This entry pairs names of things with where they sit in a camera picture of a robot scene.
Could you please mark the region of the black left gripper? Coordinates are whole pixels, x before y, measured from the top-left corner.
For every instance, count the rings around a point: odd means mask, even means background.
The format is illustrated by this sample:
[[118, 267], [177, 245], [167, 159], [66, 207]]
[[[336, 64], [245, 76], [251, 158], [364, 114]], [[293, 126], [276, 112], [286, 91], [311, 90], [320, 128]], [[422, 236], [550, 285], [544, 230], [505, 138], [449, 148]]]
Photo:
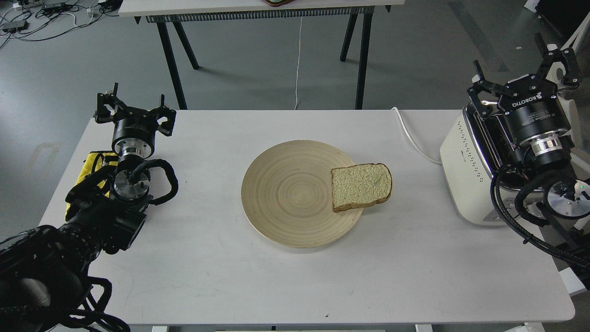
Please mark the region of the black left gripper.
[[145, 110], [127, 107], [117, 96], [118, 83], [112, 91], [97, 94], [97, 107], [94, 120], [97, 124], [113, 122], [112, 148], [123, 141], [138, 139], [150, 148], [155, 146], [155, 134], [159, 132], [170, 137], [173, 134], [177, 112], [165, 105], [165, 95], [160, 95], [158, 107]]

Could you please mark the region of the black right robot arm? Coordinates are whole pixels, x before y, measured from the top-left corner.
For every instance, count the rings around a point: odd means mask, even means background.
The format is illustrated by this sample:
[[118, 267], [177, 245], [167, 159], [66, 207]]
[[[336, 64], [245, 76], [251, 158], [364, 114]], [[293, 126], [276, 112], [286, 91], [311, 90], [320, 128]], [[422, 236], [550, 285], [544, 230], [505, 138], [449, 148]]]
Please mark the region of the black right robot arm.
[[571, 47], [550, 50], [540, 33], [535, 43], [542, 56], [537, 71], [503, 85], [488, 81], [474, 61], [476, 79], [466, 91], [470, 103], [462, 119], [490, 172], [491, 204], [500, 220], [523, 243], [587, 273], [589, 235], [574, 235], [559, 220], [589, 216], [589, 181], [575, 173], [572, 126], [558, 99], [559, 85], [548, 80], [559, 63], [560, 85], [576, 89], [581, 72]]

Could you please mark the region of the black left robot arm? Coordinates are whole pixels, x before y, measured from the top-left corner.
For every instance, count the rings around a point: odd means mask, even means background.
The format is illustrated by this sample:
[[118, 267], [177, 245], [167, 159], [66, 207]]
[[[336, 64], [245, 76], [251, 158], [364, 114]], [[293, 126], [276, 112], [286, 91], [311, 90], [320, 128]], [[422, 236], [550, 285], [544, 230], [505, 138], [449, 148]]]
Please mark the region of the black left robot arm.
[[101, 152], [90, 173], [66, 195], [65, 223], [39, 225], [1, 242], [1, 330], [46, 332], [57, 325], [90, 332], [128, 332], [105, 312], [112, 296], [106, 278], [92, 277], [101, 252], [131, 247], [146, 221], [146, 208], [177, 195], [168, 161], [152, 159], [155, 135], [171, 136], [177, 112], [165, 105], [146, 110], [111, 92], [97, 95], [94, 120], [112, 123], [112, 153]]

